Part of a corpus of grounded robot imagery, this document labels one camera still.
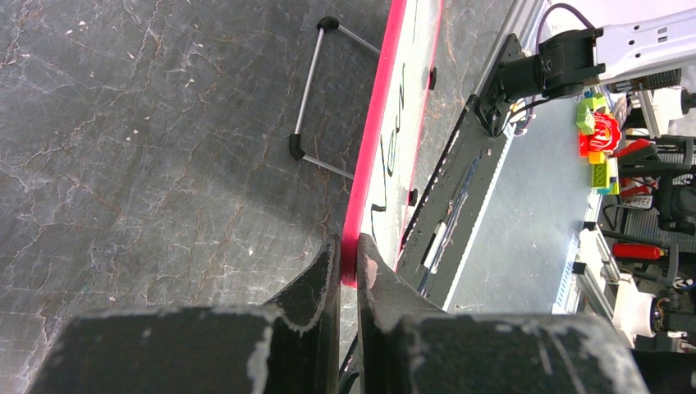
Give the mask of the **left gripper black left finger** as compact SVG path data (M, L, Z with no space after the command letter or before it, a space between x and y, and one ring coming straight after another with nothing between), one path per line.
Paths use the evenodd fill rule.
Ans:
M32 393L334 393L340 243L261 305L102 309L73 318Z

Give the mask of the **colourful toy brick pile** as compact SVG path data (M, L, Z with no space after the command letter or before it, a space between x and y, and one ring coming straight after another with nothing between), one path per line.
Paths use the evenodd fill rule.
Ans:
M585 92L577 107L575 124L579 156L591 166L590 186L600 195L618 195L618 162L613 154L619 147L621 132L607 99L602 94Z

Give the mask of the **red cylinder object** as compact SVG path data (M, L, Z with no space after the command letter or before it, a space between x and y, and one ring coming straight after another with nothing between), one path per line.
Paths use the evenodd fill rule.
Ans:
M611 251L616 259L659 260L666 251L655 245L615 243Z

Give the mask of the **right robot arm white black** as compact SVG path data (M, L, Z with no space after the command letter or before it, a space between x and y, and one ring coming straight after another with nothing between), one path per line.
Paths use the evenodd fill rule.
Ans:
M651 20L568 30L497 73L508 102L540 95L561 99L595 85L635 80L695 61L695 10Z

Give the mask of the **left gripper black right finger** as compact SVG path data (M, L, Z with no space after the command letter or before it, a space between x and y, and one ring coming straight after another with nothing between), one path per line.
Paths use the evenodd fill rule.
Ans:
M357 246L364 393L645 393L630 351L587 314L449 314Z

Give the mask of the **whiteboard with pink frame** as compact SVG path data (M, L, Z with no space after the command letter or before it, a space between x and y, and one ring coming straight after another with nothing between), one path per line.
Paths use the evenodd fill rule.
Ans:
M394 268L413 189L442 1L393 1L341 234L341 281L355 287L358 239L370 235Z

